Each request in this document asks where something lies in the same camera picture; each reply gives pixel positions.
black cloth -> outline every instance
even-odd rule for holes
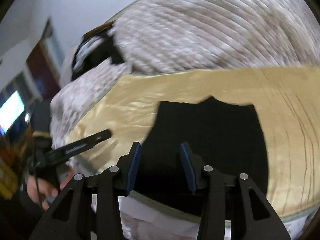
[[[45,99],[37,103],[34,111],[31,114],[30,125],[34,131],[50,132],[51,112],[50,99]]]
[[[162,101],[155,124],[141,147],[134,190],[153,200],[201,216],[203,200],[188,189],[180,144],[220,172],[247,173],[266,194],[268,159],[253,105],[238,106],[214,97],[199,104]]]
[[[79,71],[72,72],[72,81],[76,80],[78,77],[82,76],[84,73],[88,72],[92,68],[98,66],[100,63],[102,63],[109,57],[111,57],[112,64],[122,64],[125,62],[120,54],[120,51],[114,44],[114,36],[109,36],[107,34],[107,31],[109,31],[111,28],[112,25],[94,34],[94,36],[102,37],[104,41],[84,59],[82,67]],[[88,40],[82,42],[79,45],[73,58],[72,68],[76,65],[76,55],[78,54],[81,47],[87,43],[87,41]]]
[[[0,239],[29,239],[43,214],[42,209],[29,198],[25,187],[14,193],[12,199],[0,197]]]

white fluffy blanket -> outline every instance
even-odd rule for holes
[[[131,70],[130,63],[112,65],[109,58],[61,89],[50,103],[52,147],[64,146],[66,136],[85,111],[98,102],[100,95],[104,95],[121,76]]]
[[[304,0],[140,0],[115,26],[142,73],[320,64],[320,26]]]

wall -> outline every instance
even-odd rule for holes
[[[36,0],[15,0],[0,22],[0,56],[25,40]]]
[[[36,0],[30,24],[30,46],[39,41],[47,19],[64,53],[78,44],[83,34],[103,24],[136,0]]]
[[[30,52],[29,40],[25,39],[0,57],[2,59],[2,64],[0,65],[0,90],[23,71],[31,92],[34,96],[40,97],[40,93],[35,87],[31,73],[26,65],[26,59]]]

hand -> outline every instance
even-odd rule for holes
[[[60,189],[62,190],[66,184],[72,179],[73,172],[72,169],[68,170],[68,176],[61,182]],[[42,208],[47,210],[49,208],[49,204],[45,198],[45,196],[52,196],[56,197],[58,195],[58,190],[49,182],[44,179],[38,178],[38,185],[39,185],[39,192],[40,192],[40,201],[38,198],[37,187],[36,187],[36,180],[34,176],[29,176],[27,182],[27,193],[30,199],[34,203],[41,202]]]

